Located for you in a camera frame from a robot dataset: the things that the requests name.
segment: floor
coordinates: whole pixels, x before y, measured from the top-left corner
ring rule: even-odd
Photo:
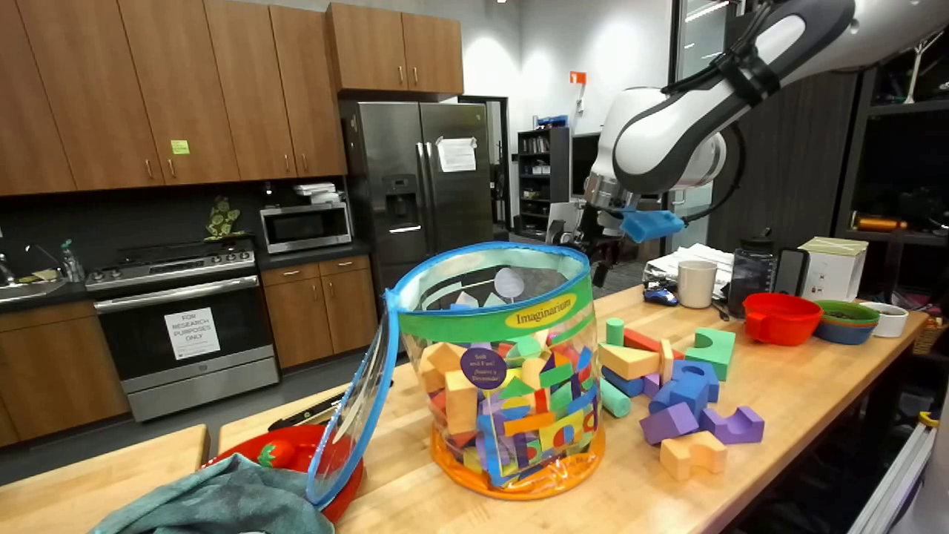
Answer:
[[[606,270],[601,286],[596,286],[596,297],[612,294],[621,286],[630,286],[641,280],[641,261],[621,261]],[[240,396],[227,396],[219,402],[208,402],[181,414],[166,414],[157,420],[132,420],[132,417],[114,417],[93,427],[71,430],[62,436],[37,438],[28,445],[13,445],[0,450],[0,485],[58,467],[86,456],[98,456],[142,438],[154,438],[163,433],[171,433],[176,427],[190,423],[208,423],[208,453],[215,450],[215,430],[227,420],[246,417],[251,411],[307,396],[313,390],[323,390],[328,386],[346,381],[357,365],[362,353],[335,355],[300,371],[286,371],[277,386],[258,387]]]

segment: oven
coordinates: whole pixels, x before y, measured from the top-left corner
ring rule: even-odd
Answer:
[[[190,255],[86,280],[135,420],[277,381],[251,248]]]

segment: oven handle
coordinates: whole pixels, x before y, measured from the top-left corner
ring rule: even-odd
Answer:
[[[117,297],[117,300],[98,300],[93,310],[108,313],[108,310],[145,309],[145,304],[157,304],[157,301],[194,300],[194,297],[211,297],[211,294],[230,294],[230,289],[258,286],[258,283],[260,283],[258,275],[215,278],[215,280],[202,280],[202,283],[184,283],[184,286],[168,286],[168,289]]]

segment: teal cloth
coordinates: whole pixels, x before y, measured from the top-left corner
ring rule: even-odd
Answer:
[[[331,534],[331,521],[304,500],[304,476],[264,467],[240,453],[197,467],[108,512],[93,534]]]

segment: black backsplash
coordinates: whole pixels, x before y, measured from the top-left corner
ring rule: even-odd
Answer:
[[[0,197],[0,252],[10,273],[21,275],[36,267],[50,267],[43,252],[58,261],[62,240],[73,242],[86,270],[108,263],[125,245],[203,240],[208,212],[219,196],[240,208],[236,227],[258,237],[258,208],[292,196],[292,184],[154,187]]]

